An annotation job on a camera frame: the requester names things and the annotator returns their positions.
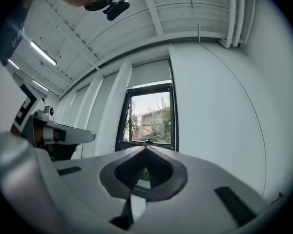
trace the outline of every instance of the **ceiling light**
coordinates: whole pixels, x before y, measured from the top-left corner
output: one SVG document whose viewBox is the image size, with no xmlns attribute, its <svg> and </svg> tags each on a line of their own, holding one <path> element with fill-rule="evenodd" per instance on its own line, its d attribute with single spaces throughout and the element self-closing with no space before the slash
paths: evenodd
<svg viewBox="0 0 293 234">
<path fill-rule="evenodd" d="M 57 65 L 57 62 L 54 61 L 49 55 L 47 55 L 36 43 L 33 41 L 30 43 L 30 45 L 39 53 L 41 54 L 45 59 L 47 59 L 53 66 Z"/>
<path fill-rule="evenodd" d="M 43 88 L 46 91 L 49 91 L 49 89 L 45 88 L 44 86 L 40 85 L 38 82 L 33 80 L 33 83 L 35 83 L 36 85 L 40 86 L 41 88 Z"/>
<path fill-rule="evenodd" d="M 15 68 L 20 69 L 13 61 L 11 61 L 10 59 L 8 60 L 9 63 L 11 63 Z"/>
</svg>

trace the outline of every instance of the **window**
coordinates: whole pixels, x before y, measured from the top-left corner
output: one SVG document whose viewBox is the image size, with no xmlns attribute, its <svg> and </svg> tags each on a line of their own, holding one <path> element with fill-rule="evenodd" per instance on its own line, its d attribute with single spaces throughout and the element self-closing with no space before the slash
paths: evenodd
<svg viewBox="0 0 293 234">
<path fill-rule="evenodd" d="M 125 98 L 116 151 L 145 144 L 175 150 L 172 84 L 130 89 Z"/>
</svg>

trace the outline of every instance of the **black slot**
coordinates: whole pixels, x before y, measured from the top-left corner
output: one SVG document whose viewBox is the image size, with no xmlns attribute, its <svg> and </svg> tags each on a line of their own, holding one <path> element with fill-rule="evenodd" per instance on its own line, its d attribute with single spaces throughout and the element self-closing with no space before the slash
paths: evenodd
<svg viewBox="0 0 293 234">
<path fill-rule="evenodd" d="M 72 173 L 75 173 L 75 172 L 78 172 L 78 171 L 81 171 L 81 170 L 82 169 L 80 167 L 74 166 L 74 167 L 58 170 L 58 173 L 59 173 L 60 176 L 63 176 L 63 175 L 72 174 Z"/>
<path fill-rule="evenodd" d="M 229 187 L 220 187 L 215 189 L 215 192 L 239 226 L 243 226 L 256 218 L 256 215 Z"/>
</svg>

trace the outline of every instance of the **black window frame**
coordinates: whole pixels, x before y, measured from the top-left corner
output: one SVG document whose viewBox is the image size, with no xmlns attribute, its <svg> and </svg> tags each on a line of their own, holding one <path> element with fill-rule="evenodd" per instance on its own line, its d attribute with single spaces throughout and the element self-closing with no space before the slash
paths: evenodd
<svg viewBox="0 0 293 234">
<path fill-rule="evenodd" d="M 175 95 L 174 95 L 174 89 L 172 83 L 165 83 L 160 85 L 153 85 L 148 87 L 141 87 L 141 88 L 135 88 L 135 89 L 128 89 L 127 94 L 125 97 L 125 101 L 123 104 L 122 114 L 118 126 L 118 132 L 117 132 L 117 138 L 116 138 L 116 144 L 115 144 L 115 151 L 120 151 L 122 149 L 130 148 L 133 146 L 145 146 L 149 145 L 147 143 L 138 142 L 138 141 L 130 141 L 131 140 L 131 117 L 129 117 L 129 141 L 123 141 L 124 137 L 124 130 L 126 127 L 126 120 L 127 120 L 127 114 L 131 114 L 131 110 L 129 108 L 129 104 L 131 105 L 131 99 L 135 96 L 142 96 L 142 95 L 149 95 L 149 94 L 158 94 L 158 93 L 165 93 L 169 92 L 170 96 L 170 118 L 171 118 L 171 137 L 170 137 L 170 144 L 162 144 L 162 143 L 153 143 L 151 145 L 153 146 L 159 146 L 163 148 L 167 148 L 173 151 L 178 151 L 176 143 L 178 140 L 176 140 L 176 121 L 177 117 L 175 114 Z"/>
</svg>

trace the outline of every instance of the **ceiling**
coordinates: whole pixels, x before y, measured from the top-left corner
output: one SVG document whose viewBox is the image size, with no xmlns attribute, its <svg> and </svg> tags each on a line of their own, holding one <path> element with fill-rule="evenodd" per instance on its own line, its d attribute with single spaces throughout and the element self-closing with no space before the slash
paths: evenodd
<svg viewBox="0 0 293 234">
<path fill-rule="evenodd" d="M 129 2 L 127 11 L 108 21 L 102 11 L 88 12 L 61 0 L 35 0 L 24 26 L 26 38 L 35 41 L 57 65 L 45 61 L 25 40 L 11 59 L 21 68 L 21 75 L 35 79 L 50 90 L 50 95 L 59 98 L 87 73 L 128 51 L 198 37 L 198 24 L 201 37 L 227 37 L 230 0 Z M 253 3 L 246 0 L 241 42 L 248 37 Z"/>
</svg>

